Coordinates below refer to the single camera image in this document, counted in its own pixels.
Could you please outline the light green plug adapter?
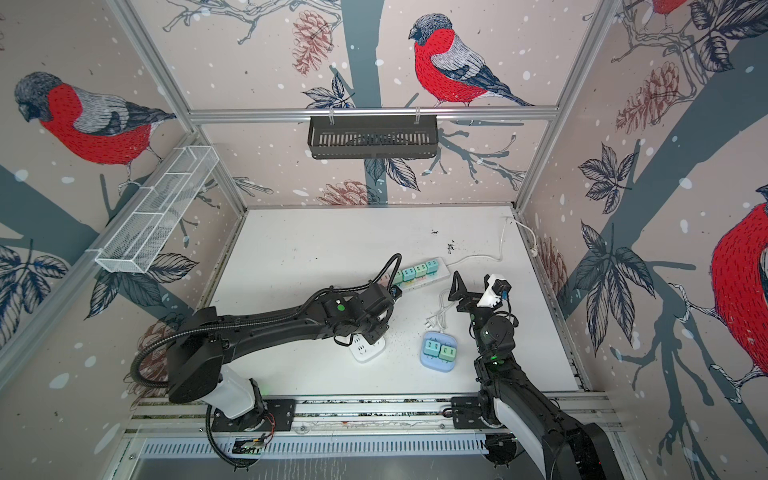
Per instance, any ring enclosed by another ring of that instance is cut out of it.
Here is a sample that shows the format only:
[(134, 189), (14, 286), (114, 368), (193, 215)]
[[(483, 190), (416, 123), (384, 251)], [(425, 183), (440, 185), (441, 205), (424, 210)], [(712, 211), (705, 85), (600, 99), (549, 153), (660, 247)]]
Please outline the light green plug adapter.
[(452, 363), (456, 360), (457, 350), (455, 347), (443, 344), (439, 350), (438, 358), (442, 361)]

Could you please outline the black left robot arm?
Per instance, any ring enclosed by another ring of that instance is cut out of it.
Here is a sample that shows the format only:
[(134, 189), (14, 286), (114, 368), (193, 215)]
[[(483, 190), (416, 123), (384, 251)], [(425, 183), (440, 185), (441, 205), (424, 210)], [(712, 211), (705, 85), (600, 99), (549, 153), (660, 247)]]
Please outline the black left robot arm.
[(401, 261), (396, 253), (365, 284), (322, 288), (296, 307), (251, 315), (220, 315), (213, 307), (203, 308), (193, 315), (188, 329), (141, 349), (129, 375), (138, 385), (165, 390), (173, 403), (205, 402), (205, 433), (212, 450), (234, 470), (247, 470), (253, 461), (233, 458), (216, 443), (214, 414), (220, 412), (244, 429), (267, 421), (266, 441), (273, 438), (277, 423), (257, 382), (233, 372), (229, 363), (297, 341), (331, 339), (347, 348), (361, 337), (375, 344), (388, 330), (402, 295), (391, 277)]

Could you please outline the white long power strip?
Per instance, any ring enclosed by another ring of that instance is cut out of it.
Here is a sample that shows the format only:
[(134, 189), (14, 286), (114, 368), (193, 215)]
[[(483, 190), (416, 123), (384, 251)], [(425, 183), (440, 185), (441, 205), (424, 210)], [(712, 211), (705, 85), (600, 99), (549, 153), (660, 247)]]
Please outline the white long power strip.
[(393, 277), (392, 285), (397, 286), (403, 293), (413, 291), (448, 279), (451, 272), (440, 257), (398, 270)]

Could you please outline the white square power strip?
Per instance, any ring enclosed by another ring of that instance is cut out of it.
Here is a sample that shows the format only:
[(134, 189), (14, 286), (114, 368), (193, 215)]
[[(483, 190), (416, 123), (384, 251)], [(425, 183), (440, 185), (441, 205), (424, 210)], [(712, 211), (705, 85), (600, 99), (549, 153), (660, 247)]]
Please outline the white square power strip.
[(362, 335), (356, 335), (348, 351), (358, 363), (367, 363), (381, 355), (386, 348), (386, 339), (379, 338), (374, 343), (369, 343)]

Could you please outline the blue rounded power strip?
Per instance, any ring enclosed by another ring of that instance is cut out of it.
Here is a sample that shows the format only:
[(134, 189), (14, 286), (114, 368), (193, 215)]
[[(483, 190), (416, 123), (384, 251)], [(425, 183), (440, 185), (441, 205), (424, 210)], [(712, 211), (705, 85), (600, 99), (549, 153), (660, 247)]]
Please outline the blue rounded power strip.
[(457, 348), (458, 343), (453, 336), (437, 331), (427, 331), (422, 340), (420, 363), (431, 370), (450, 372), (456, 365)]

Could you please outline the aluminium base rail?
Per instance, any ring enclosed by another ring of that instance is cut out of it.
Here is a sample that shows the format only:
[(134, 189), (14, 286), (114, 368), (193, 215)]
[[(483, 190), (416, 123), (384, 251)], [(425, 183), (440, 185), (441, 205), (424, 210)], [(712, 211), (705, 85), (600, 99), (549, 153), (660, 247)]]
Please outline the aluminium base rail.
[(243, 427), (201, 402), (139, 403), (121, 438), (123, 460), (214, 458), (216, 443), (238, 460), (485, 454), (517, 440), (481, 419), (472, 396), (268, 398), (270, 417)]

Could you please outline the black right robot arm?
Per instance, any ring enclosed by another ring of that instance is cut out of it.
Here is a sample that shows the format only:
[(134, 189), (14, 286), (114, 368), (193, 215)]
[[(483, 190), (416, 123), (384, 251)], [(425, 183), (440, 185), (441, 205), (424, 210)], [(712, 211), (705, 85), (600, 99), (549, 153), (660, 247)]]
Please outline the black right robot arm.
[(518, 318), (511, 312), (510, 283), (497, 275), (471, 292), (454, 272), (448, 300), (470, 317), (478, 357), (481, 418), (507, 428), (546, 479), (621, 479), (608, 435), (595, 423), (566, 414), (528, 378), (514, 356)]

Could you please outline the white mesh wall shelf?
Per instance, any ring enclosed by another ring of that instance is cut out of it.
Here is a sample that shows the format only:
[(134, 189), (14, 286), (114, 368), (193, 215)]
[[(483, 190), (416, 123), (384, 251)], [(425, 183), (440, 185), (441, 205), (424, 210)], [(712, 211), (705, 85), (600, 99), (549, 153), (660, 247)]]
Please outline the white mesh wall shelf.
[(140, 202), (95, 262), (110, 273), (147, 272), (218, 162), (211, 146), (178, 149), (159, 179), (142, 189)]

